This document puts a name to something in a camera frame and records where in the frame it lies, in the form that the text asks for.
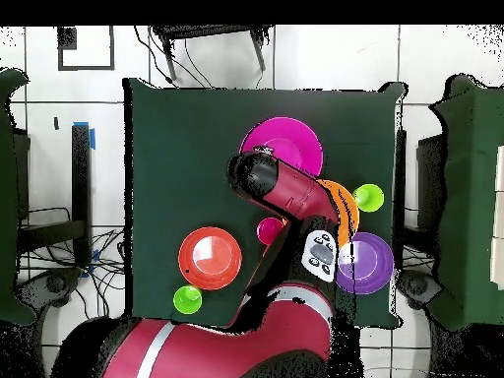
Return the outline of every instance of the lime green cup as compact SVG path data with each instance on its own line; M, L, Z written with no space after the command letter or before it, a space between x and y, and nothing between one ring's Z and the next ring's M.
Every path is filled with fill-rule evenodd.
M361 185L353 192L353 198L363 212L376 212L385 202L385 195L375 184Z
M202 303L201 291L193 285L185 285L179 288L173 295L173 305L180 313L196 313Z

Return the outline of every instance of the cable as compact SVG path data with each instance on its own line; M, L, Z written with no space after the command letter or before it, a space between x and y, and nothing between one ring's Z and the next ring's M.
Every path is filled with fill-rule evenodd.
M412 256L412 257L406 257L406 258L403 258L403 261L408 261L408 260L420 260L420 261L425 261L425 260L429 260L430 258L420 258L420 257L416 257L416 256Z
M194 65L194 62L193 62L193 60L191 59L191 55L189 55L189 51L187 50L187 39L185 39L185 41L184 41L184 46L185 46L185 53L187 54L187 58L189 58L189 61L191 62L191 64L193 64L193 67L194 67L194 69L196 70L196 72L197 72L200 76L202 76L202 77L205 79L205 81L209 84L209 86L213 89L213 88L214 88L214 86L212 86L212 83L211 83L211 82L207 79L207 77L205 77L205 76L204 76L204 75L200 72L200 70L198 70L198 68L196 67L196 65Z
M261 80L263 79L263 75L264 75L264 71L261 70L261 77L259 77L259 80L257 81L256 90L259 87L259 83L261 83Z
M140 35L138 34L138 30L137 30L137 27L136 26L133 26L133 28L135 29L135 34L137 35L137 39L140 43L142 43L147 49L149 49L149 52L151 52L151 55L153 55L153 58L154 58L154 66L156 67L156 69L162 74L162 76L164 77L164 79L172 84L174 87L176 87L177 89L179 89L179 87L177 85L175 85L175 83L173 83L173 80L171 80L166 74L163 73L162 70L159 69L159 66L158 66L158 62L156 61L156 56L155 54L153 53L153 51L151 50L151 47L148 46L145 42L143 42L141 39L140 39Z
M418 251L417 249L414 249L414 248L409 248L408 246L403 246L403 249L404 249L405 251L410 252L410 253L411 253L411 254L413 254L413 255L414 255L414 254L423 254L423 252Z
M108 260L108 259L101 257L104 250L106 250L110 245L112 245L112 243L117 239L117 237L119 237L123 233L124 233L124 228L120 229L119 231L112 229L106 233L102 233L100 235L93 236L92 237L93 245L96 245L105 236L106 236L106 239L105 239L105 242L102 245L101 249L95 255L96 262L90 263L88 266L86 266L85 268L82 269L83 273L88 273L91 276L91 279L93 281L94 289L96 290L96 310L97 310L98 316L99 316L100 301L101 301L101 305L102 305L102 309L103 309L103 315L108 317L110 314L110 306L108 305L108 302L105 298L106 291L109 288L114 288L114 289L118 289L118 290L125 289L124 287L118 287L118 286L114 286L111 284L112 280L114 279L114 277L116 275L124 275L124 268L119 267L119 266L124 266L124 262L122 262L122 263L116 262L116 261ZM116 244L118 252L119 252L121 258L124 260L123 245L124 245L123 242L118 242ZM44 256L40 255L39 253L37 253L36 251L32 251L31 254L33 254L32 257L36 260L41 260L41 261L46 261L46 262L54 262L58 266L64 266L64 267L78 267L77 264L75 263L74 254L70 250L70 248L68 248L68 245L66 244L66 242L65 242L65 246L67 247L66 249L59 247L59 246L55 246L55 245L51 245L51 246L46 247L46 250L47 250L49 257L44 257ZM56 257L53 250L64 251L64 252L70 254L71 257L64 257L64 258ZM106 270L107 273L103 279L100 279L99 277L96 276L94 271L91 271L91 267L102 268L102 269ZM45 268L33 267L32 269L47 271L52 268L50 268L50 267L45 267ZM100 286L102 284L105 284L105 289L103 292L100 291ZM85 315L86 315L87 319L90 319L90 316L88 314L88 306L86 303L86 299L79 291L78 291L78 294L85 304Z
M429 264L432 264L434 262L434 260L432 261L426 261L426 262L422 262L422 263L418 263L418 264L409 264L409 265L404 265L403 266L403 269L406 268L406 267L420 267L422 265L429 265Z
M151 41L153 42L153 44L155 45L155 47L156 47L157 49L159 49L159 51L160 51L160 52L161 52L164 56L166 56L166 52L164 52L164 51L163 51L163 50L159 47L159 45L158 45L158 44L156 43L156 41L154 40L154 38L153 38L153 34L152 34L151 32L149 32L149 36L151 37ZM177 60L176 60L173 56L171 56L171 60L172 60L175 64L177 64L177 65L179 65L180 67L182 67L182 68L185 70L185 72L186 72L187 74L189 74L189 75L190 75L190 76L191 76L194 80L196 80L196 82L197 82L197 83L198 83L201 87L203 87L204 89L206 89L206 88L207 88L207 87L205 87L205 85L204 85L204 84L203 84L200 80L198 80L198 79L197 79L197 78L193 75L193 73L191 73L191 72L190 72L187 68L185 68L185 67L184 67L184 66L183 66L180 62L178 62L178 61L177 61Z
M83 300L84 303L84 314L86 315L86 319L90 320L90 316L88 316L88 304L86 303L86 299L81 295L81 292L75 289L75 291L79 294L81 297L81 300Z

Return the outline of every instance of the black cable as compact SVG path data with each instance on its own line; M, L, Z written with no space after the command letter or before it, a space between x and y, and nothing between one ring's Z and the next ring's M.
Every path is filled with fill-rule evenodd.
M185 39L184 41L184 46L185 46L185 53L187 54L187 58L189 58L189 62L193 65L194 69L196 70L196 72L202 76L205 81L209 84L209 86L213 89L214 86L212 86L212 83L207 79L207 77L205 77L201 72L200 70L198 70L198 68L196 67L196 65L194 65L194 62L193 60L191 59L191 55L189 55L189 51L187 50L187 39Z
M404 268L409 268L409 267L420 267L422 265L426 265L428 266L429 264L432 264L434 262L434 260L432 261L425 261L425 262L422 262L422 263L418 263L418 264L409 264L409 265L404 265L403 266L403 269Z
M103 234L99 235L98 237L94 237L95 238L94 243L96 243L102 237L106 236L105 244L103 245L103 247L101 248L101 250L98 252L98 259L100 260L100 262L97 263L97 264L95 264L97 268L103 268L103 269L105 269L107 271L107 274L105 275L105 277L103 279L100 279L92 271L90 271L90 266L88 266L87 268L83 269L84 272L88 273L92 277L94 288L96 290L96 308L97 309L99 308L99 300L101 299L101 304L102 304L102 307L103 307L103 314L106 317L108 317L109 314L110 314L110 307L109 307L108 302L107 302L107 300L105 298L106 290L109 287L115 288L115 289L124 289L124 287L123 288L116 287L116 286L114 286L114 285L111 284L112 279L116 275L118 275L118 274L124 274L124 270L114 267L115 265L121 265L121 264L123 265L123 263L116 263L116 262L112 262L110 260L102 259L102 258L100 258L100 255L123 232L124 232L124 229L121 229L119 232L115 232L115 230L111 230L111 231L109 231L107 233L103 233ZM60 248L60 247L56 247L56 246L53 246L52 248L59 249L59 250L62 250L62 251L66 251L66 252L69 252L71 255L73 255L72 251L70 251L69 248L65 249L65 248ZM50 256L51 259L44 258L40 254L37 254L36 252L33 251L33 253L36 256L35 259L40 259L40 260L43 260L43 261L52 261L52 262L55 262L58 265L63 265L63 266L76 266L75 263L65 262L65 261L62 261L61 259L57 259L54 256L54 254L53 254L53 252L51 250L51 247L47 247L46 249L47 249L47 252L48 252L48 254L49 254L49 256ZM111 266L111 267L114 268L114 270L108 270L107 268L105 268L105 266L107 266L107 267ZM108 281L108 283L106 283L105 291L102 293L100 291L100 285L105 283L105 280L106 280L106 278L109 275L112 275L112 278ZM81 294L79 294L79 295L81 296L81 298L83 299L83 301L85 301L84 297ZM86 314L87 318L89 319L89 315L87 313L87 305L85 305L85 314Z
M55 268L52 268L52 267L30 267L31 270L37 270L37 271L48 271L48 270L54 270ZM119 275L119 273L117 273L116 271L113 271L113 272L109 272L108 274L113 274L114 276L116 275ZM32 277L31 278L31 281L37 279L37 277ZM96 280L98 280L99 282L101 282L102 284L105 284L105 279L101 279L100 277L95 277ZM112 285L110 284L109 285L110 288L112 289L118 289L118 290L122 290L122 289L125 289L125 287L118 287L118 286L115 286L115 285Z
M408 212L422 212L422 213L425 213L427 215L436 215L435 213L432 213L432 212L427 212L427 211L421 211L420 209L412 209L412 208L407 208L405 207L405 210L408 211Z
M416 257L416 256L411 256L411 257L406 257L406 258L403 258L403 261L408 261L408 260L420 260L420 261L428 261L430 260L430 258L420 258L420 257Z
M83 300L84 303L84 314L86 315L86 319L90 320L90 316L88 316L88 304L86 303L86 299L81 295L81 292L75 289L75 291L79 294L81 297L81 300Z
M109 289L109 288L114 288L114 286L111 284L112 283L112 280L115 278L115 274L112 275L112 277L110 277L110 280L108 281L108 283L105 285L105 289L103 290L103 297L105 297L105 294L106 294L106 291Z
M117 252L119 252L119 256L124 263L124 242L117 242Z
M261 83L261 80L263 79L263 76L264 76L264 71L261 71L261 77L259 77L259 80L257 81L256 90L259 87L259 83Z
M163 51L163 50L159 47L159 45L158 45L158 44L156 43L156 41L154 40L154 38L153 38L153 34L152 34L151 32L149 33L149 36L151 37L151 41L153 42L153 44L155 45L155 47L156 47L157 49L159 49L159 51L160 51L160 52L161 52L164 56L166 56L166 52L164 52L164 51ZM204 89L207 89L207 87L205 87L205 85L204 85L204 84L203 84L200 80L198 80L198 79L197 79L197 78L193 75L193 73L191 73L191 72L190 72L187 68L185 68L185 67L184 67L184 66L183 66L180 62L178 62L178 61L177 61L177 60L176 60L173 56L171 56L171 60L172 60L175 64L177 64L177 65L179 65L180 67L182 67L182 68L185 70L185 72L186 72L187 74L189 74L189 75L190 75L190 76L191 76L194 80L196 80L196 82L197 82L197 83L198 83L201 87L203 87Z
M172 84L174 87L176 87L177 89L179 89L179 87L177 85L175 85L175 83L173 83L173 80L171 80L166 74L163 73L162 70L159 69L159 66L158 66L158 62L156 61L156 56L155 54L153 53L153 51L151 50L151 47L148 46L145 42L143 42L141 39L140 39L140 35L138 34L138 30L137 30L137 27L136 26L133 26L133 28L135 29L135 34L137 35L137 39L140 43L142 43L147 49L149 49L149 52L151 52L151 55L153 55L153 58L154 58L154 65L156 67L156 69L162 74L162 76L164 77L164 79Z
M70 251L70 250L68 250L68 249L65 249L65 248L60 248L60 247L57 247L57 246L50 246L49 248L59 249L59 250L62 250L62 251L66 251L66 252L69 252L70 254L72 254L72 256L73 256L73 252ZM64 267L78 267L77 264L75 264L75 263L71 263L71 262L67 263L67 261L72 261L74 259L73 257L72 258L56 258L53 255L53 258L44 258L40 254L36 253L35 251L32 251L32 253L35 256L31 255L31 257L34 258L34 259L36 259L36 260L39 260L39 261L54 262L54 263L62 265ZM106 258L101 258L99 263L89 263L88 267L103 268L106 271L110 271L110 270L106 269L103 265L105 265L107 267L114 268L115 269L115 271L113 271L114 273L118 272L117 274L124 274L122 268L116 267L118 265L124 265L124 263L108 260ZM49 270L50 267L49 268L33 267L32 269L33 270Z

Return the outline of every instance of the dark green table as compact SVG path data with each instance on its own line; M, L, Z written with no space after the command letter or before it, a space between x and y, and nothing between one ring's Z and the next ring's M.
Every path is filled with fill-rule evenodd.
M0 319L19 325L28 325L35 313L20 302L14 293L18 259L18 170L14 148L13 123L9 104L16 89L27 83L27 77L18 70L0 68Z
M321 178L348 190L372 182L385 191L383 208L361 214L359 230L390 244L395 110L402 84L389 84L380 93L163 90L136 79L125 80L124 87L126 119L132 105L133 284L127 297L135 316L216 326L233 318L264 251L257 224L269 214L232 193L225 169L247 132L270 117L293 117L315 131L324 149ZM177 263L179 246L191 231L210 225L237 239L242 267L232 284L205 291L202 308L185 316L172 303L186 284ZM340 291L338 303L351 306L351 298ZM388 285L357 298L354 324L398 326L389 313Z
M504 145L504 89L460 75L431 106L443 123L448 157L446 204L439 223L445 290L428 309L451 331L473 323L504 325L504 291L490 281L497 150Z

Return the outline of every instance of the tile floor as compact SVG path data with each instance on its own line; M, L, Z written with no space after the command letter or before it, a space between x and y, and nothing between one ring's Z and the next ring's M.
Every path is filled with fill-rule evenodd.
M0 67L25 71L30 82L12 97L16 124L31 135L31 208L70 208L70 127L89 121L95 128L93 150L94 235L120 230L124 224L123 77L138 77L157 87L169 87L166 61L148 36L138 27L114 27L115 71L58 71L56 28L0 28ZM64 51L65 65L107 65L107 27L77 27L78 47ZM358 89L378 90L391 81L408 84L403 124L408 131L406 205L417 208L416 143L441 132L441 125L427 105L441 98L445 81L458 73L469 73L490 86L504 83L498 30L476 26L277 26L263 47L266 71L261 72L249 34L234 33L189 39L187 49L198 69L213 86L254 89ZM205 83L188 59L184 42L175 42L175 59ZM198 83L175 64L176 84ZM55 130L53 119L59 120ZM416 224L416 214L406 212L407 223ZM31 223L64 220L64 213L37 213ZM102 241L95 244L99 249ZM119 261L117 251L106 257ZM30 268L44 262L30 259ZM20 280L32 270L23 270ZM123 286L114 278L114 285ZM95 288L82 279L79 291L87 301L90 316L97 314ZM121 314L124 294L107 294L112 316ZM397 294L400 329L364 329L361 357L366 378L425 378L430 339L422 312L408 308ZM50 371L58 346L86 319L83 300L72 295L61 309L51 308L43 330L43 353Z

